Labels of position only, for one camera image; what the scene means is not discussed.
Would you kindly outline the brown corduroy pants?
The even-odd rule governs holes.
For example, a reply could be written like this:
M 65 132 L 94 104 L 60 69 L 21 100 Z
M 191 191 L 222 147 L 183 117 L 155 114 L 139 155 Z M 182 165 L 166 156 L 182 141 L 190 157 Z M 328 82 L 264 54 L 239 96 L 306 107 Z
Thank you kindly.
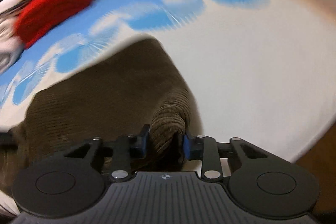
M 158 40 L 145 38 L 33 97 L 11 129 L 17 148 L 1 151 L 1 190 L 19 170 L 86 139 L 114 141 L 150 125 L 145 159 L 133 171 L 182 169 L 182 137 L 194 123 L 194 98 Z

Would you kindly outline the red folded garment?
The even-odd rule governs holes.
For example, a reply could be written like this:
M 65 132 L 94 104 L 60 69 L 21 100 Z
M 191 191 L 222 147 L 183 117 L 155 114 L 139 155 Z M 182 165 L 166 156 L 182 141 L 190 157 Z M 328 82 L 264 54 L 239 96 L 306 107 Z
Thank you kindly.
M 32 0 L 15 21 L 15 35 L 27 49 L 52 28 L 87 8 L 92 1 Z

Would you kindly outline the blue and white bedsheet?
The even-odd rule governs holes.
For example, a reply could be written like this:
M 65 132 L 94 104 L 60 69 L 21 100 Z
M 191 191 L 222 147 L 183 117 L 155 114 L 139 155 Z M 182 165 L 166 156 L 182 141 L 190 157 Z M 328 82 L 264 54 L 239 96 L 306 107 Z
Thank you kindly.
M 134 40 L 160 41 L 193 95 L 190 129 L 286 160 L 335 121 L 335 17 L 307 0 L 94 0 L 1 76 L 1 127 L 34 95 Z

